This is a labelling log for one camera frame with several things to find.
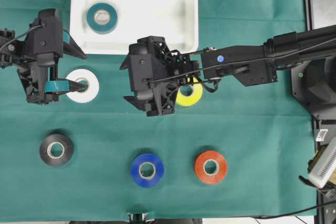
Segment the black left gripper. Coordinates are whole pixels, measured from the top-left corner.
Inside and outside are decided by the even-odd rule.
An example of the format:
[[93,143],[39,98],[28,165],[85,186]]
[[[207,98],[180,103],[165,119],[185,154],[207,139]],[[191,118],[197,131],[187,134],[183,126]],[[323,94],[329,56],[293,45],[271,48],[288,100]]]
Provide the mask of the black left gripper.
[[[54,50],[40,52],[34,48],[32,35],[24,40],[24,51],[18,65],[18,76],[26,93],[28,103],[53,103],[59,101],[59,94],[82,91],[87,83],[56,78],[60,55]],[[67,30],[63,30],[63,51],[65,54],[87,59],[87,55],[77,45]],[[56,79],[48,80],[48,71]]]

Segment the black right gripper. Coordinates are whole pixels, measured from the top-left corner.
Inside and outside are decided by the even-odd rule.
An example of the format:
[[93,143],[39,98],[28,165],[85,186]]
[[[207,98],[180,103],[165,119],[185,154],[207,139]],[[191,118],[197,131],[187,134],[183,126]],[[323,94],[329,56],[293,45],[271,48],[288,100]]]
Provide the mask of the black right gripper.
[[163,76],[155,75],[148,80],[153,91],[152,99],[140,101],[134,95],[123,98],[138,110],[146,112],[147,116],[172,114],[179,87],[193,81],[193,75],[198,74],[196,70],[199,68],[199,63],[178,50],[169,50],[164,37],[148,36],[138,39],[136,43],[138,42],[159,45],[161,48],[159,60],[163,64],[159,74]]

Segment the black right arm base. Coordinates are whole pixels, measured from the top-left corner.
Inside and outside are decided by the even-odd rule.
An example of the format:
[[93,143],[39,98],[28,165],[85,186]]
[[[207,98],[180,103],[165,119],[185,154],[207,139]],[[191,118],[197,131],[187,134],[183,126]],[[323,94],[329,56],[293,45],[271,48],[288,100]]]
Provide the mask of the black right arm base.
[[[324,151],[335,143],[335,57],[313,60],[291,70],[294,98],[309,112],[312,119],[315,154],[308,161],[308,172],[322,160]],[[322,188],[308,178],[299,179],[317,191],[314,223],[335,223],[335,171]]]

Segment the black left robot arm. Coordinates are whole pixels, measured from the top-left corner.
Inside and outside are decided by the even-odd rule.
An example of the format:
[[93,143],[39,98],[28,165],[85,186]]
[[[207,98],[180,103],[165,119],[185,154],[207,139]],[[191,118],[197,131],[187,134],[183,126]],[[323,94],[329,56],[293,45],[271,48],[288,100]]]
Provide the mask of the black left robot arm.
[[48,52],[32,57],[25,54],[28,39],[24,41],[19,39],[34,32],[37,28],[39,26],[31,28],[17,37],[13,30],[6,28],[1,30],[1,68],[17,67],[17,74],[25,91],[26,101],[46,105],[57,102],[62,94],[87,89],[87,83],[58,77],[60,57],[56,53]]

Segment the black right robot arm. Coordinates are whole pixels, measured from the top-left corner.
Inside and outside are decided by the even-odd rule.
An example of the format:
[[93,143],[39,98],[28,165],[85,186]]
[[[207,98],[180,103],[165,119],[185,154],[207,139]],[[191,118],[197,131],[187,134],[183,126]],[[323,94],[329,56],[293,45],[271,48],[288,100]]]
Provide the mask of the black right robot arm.
[[147,116],[159,116],[174,113],[182,86],[212,83],[208,92],[213,93],[225,76],[246,87],[276,82],[280,70],[335,56],[335,26],[275,36],[260,46],[208,47],[197,54],[200,60],[192,60],[192,52],[169,49],[164,37],[139,39],[120,66],[128,71],[133,92],[125,99]]

